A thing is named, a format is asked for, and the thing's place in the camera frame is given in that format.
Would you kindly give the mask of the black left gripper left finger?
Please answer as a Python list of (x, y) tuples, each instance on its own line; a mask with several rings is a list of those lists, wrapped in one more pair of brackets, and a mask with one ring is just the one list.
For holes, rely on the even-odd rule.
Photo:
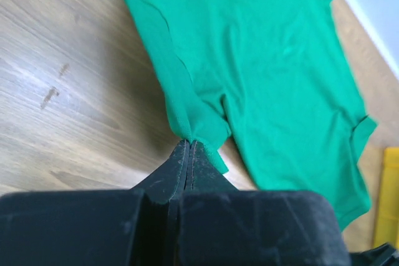
[(2, 265), (173, 265), (190, 144), (130, 189), (1, 197)]

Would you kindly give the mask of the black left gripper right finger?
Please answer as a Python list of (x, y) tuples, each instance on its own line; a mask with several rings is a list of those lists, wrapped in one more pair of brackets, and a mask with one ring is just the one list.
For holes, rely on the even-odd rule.
[(350, 265), (335, 213), (311, 191), (240, 191), (191, 145), (180, 265)]

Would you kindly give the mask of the green t shirt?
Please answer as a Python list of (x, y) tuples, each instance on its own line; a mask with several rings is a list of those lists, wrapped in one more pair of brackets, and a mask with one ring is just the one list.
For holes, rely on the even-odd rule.
[(217, 167), (233, 138), (256, 186), (310, 190), (341, 229), (371, 206), (357, 166), (376, 128), (335, 30), (332, 0), (125, 0), (172, 131)]

